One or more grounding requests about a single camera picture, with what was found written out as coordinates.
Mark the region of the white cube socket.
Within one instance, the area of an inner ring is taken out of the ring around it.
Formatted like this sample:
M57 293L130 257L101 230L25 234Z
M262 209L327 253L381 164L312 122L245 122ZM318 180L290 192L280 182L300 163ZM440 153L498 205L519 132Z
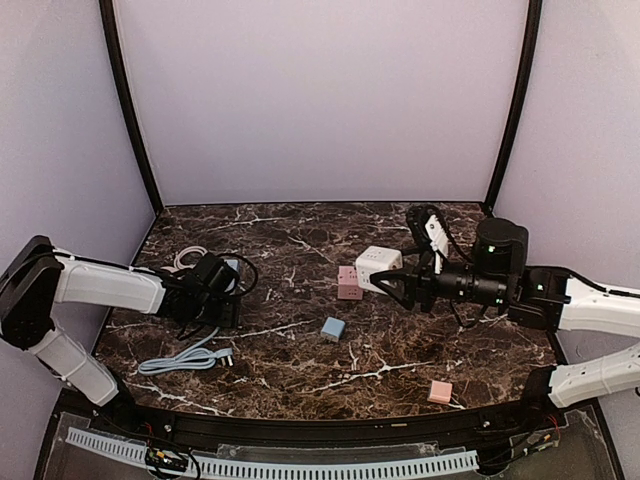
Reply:
M401 269L403 267L402 254L400 250L369 246L355 260L358 285L365 291L382 293L370 280L370 276L375 273Z

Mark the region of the blue power strip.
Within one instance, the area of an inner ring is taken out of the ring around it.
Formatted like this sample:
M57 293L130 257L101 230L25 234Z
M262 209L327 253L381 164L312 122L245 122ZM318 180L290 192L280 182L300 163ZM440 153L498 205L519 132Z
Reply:
M226 272L233 272L234 275L240 274L240 263L237 259L225 259L225 267L224 270Z

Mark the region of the blue cube plug adapter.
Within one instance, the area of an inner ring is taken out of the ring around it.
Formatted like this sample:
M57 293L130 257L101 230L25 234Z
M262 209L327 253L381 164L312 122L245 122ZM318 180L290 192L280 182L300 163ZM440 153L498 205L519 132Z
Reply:
M344 333L345 322L343 320L328 317L321 329L320 336L331 342L338 342Z

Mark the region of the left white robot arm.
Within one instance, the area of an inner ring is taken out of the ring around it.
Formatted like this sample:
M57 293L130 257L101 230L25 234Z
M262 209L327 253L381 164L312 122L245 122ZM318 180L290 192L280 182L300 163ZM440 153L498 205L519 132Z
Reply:
M126 389L56 324L54 304L127 309L180 326L229 327L237 321L239 283L238 263L227 255L207 253L194 266L169 272L79 257L35 236L1 276L1 338L104 407L125 399Z

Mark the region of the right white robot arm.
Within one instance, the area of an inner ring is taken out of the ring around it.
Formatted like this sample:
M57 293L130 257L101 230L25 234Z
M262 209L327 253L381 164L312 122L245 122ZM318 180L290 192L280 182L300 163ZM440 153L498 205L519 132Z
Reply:
M516 325L555 333L639 335L639 293L599 285L564 267L529 266L513 247L477 250L469 264L424 252L417 265L371 274L371 283L406 309L436 300L496 308ZM542 367L527 379L522 401L542 410L637 387L639 347L581 363Z

